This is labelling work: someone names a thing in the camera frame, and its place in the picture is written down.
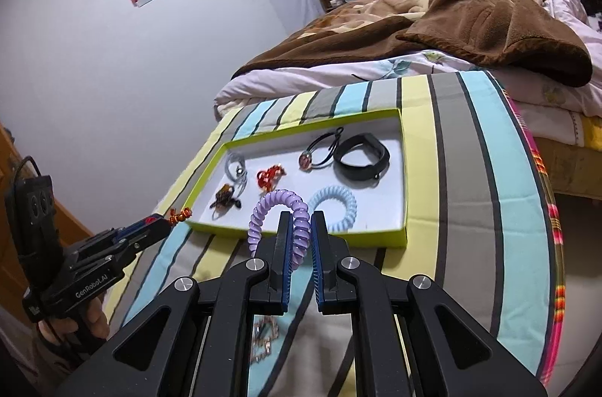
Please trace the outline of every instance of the brown hair clip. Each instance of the brown hair clip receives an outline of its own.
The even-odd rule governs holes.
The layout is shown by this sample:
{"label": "brown hair clip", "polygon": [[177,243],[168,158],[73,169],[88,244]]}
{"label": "brown hair clip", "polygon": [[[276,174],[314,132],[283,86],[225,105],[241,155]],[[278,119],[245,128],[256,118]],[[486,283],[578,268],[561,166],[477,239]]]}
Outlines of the brown hair clip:
{"label": "brown hair clip", "polygon": [[228,209],[233,205],[236,205],[236,208],[240,209],[242,203],[240,203],[239,199],[234,198],[234,187],[229,183],[226,183],[217,191],[216,201],[213,202],[209,208]]}

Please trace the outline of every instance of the white bedsheet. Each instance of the white bedsheet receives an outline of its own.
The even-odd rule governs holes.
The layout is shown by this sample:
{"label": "white bedsheet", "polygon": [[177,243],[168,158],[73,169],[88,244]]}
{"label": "white bedsheet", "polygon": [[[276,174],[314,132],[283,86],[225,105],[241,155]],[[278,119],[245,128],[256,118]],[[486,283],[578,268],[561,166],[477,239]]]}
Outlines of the white bedsheet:
{"label": "white bedsheet", "polygon": [[[586,23],[587,15],[580,0],[546,0],[544,8],[573,29],[585,43],[592,58],[592,80],[581,88],[571,88],[522,68],[505,67],[491,72],[517,102],[535,137],[583,146],[581,122],[573,112],[602,117],[602,33]],[[462,59],[429,50],[380,61],[254,70],[231,80],[217,95],[214,108],[219,118],[233,107],[362,80],[475,68]]]}

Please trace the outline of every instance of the orange twisted hair tie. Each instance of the orange twisted hair tie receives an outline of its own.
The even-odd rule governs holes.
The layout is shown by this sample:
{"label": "orange twisted hair tie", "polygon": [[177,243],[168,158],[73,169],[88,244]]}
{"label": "orange twisted hair tie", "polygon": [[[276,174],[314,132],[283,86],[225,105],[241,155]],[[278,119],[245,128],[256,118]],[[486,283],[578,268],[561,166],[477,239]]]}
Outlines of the orange twisted hair tie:
{"label": "orange twisted hair tie", "polygon": [[175,226],[177,223],[184,222],[186,219],[189,219],[192,215],[192,210],[188,207],[185,207],[183,210],[176,214],[176,209],[171,209],[169,211],[169,225]]}

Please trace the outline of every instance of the striped fabric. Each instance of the striped fabric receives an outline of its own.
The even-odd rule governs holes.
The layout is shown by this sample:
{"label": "striped fabric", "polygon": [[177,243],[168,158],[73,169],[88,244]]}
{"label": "striped fabric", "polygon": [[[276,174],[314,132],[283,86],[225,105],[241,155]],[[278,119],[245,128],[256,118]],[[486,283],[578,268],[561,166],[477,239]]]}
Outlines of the striped fabric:
{"label": "striped fabric", "polygon": [[[390,108],[401,109],[408,243],[403,250],[354,249],[354,256],[389,276],[431,276],[547,383],[564,314],[558,211],[531,134],[487,73],[357,83],[231,111],[157,212],[182,207],[225,142]],[[218,277],[248,256],[237,239],[177,226],[137,257],[106,298],[111,330],[176,278]],[[317,312],[309,258],[293,274],[289,312],[279,318],[272,356],[250,368],[249,396],[355,395],[350,318]]]}

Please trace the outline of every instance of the floor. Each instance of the floor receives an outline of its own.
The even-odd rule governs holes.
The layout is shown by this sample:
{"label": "floor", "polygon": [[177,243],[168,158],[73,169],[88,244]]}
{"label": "floor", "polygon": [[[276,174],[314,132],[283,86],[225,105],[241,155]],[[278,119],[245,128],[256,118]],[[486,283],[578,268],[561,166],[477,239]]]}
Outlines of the floor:
{"label": "floor", "polygon": [[602,333],[602,203],[556,195],[565,244],[567,299],[548,395],[560,395]]}

